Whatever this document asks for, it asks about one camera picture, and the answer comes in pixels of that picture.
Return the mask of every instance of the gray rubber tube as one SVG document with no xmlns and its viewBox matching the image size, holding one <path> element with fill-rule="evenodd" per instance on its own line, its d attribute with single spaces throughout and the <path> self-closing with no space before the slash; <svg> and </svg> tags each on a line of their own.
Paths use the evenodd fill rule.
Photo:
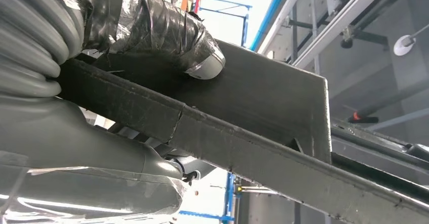
<svg viewBox="0 0 429 224">
<path fill-rule="evenodd" d="M 37 72 L 0 58 L 0 92 L 23 97 L 54 97 L 61 92 L 56 81 L 46 80 Z"/>
<path fill-rule="evenodd" d="M 48 51 L 2 19 L 0 38 L 0 55 L 43 75 L 60 75 L 60 66 Z"/>
<path fill-rule="evenodd" d="M 67 44 L 56 29 L 23 0 L 0 0 L 0 13 L 40 43 L 59 64 L 69 57 Z"/>
<path fill-rule="evenodd" d="M 57 0 L 28 0 L 47 18 L 51 25 L 62 35 L 67 43 L 70 56 L 76 56 L 81 51 L 82 44 L 79 44 L 79 34 L 74 26 L 74 22 L 69 13 L 63 9 Z"/>
</svg>

